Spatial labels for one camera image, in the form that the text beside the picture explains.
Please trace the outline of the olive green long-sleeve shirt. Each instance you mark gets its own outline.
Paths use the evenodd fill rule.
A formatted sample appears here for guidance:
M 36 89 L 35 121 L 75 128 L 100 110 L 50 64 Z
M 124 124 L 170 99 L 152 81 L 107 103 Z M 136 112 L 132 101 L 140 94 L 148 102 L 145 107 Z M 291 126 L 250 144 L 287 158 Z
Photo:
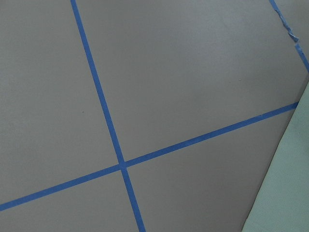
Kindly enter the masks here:
M 309 90 L 306 88 L 277 147 L 244 232 L 309 230 Z

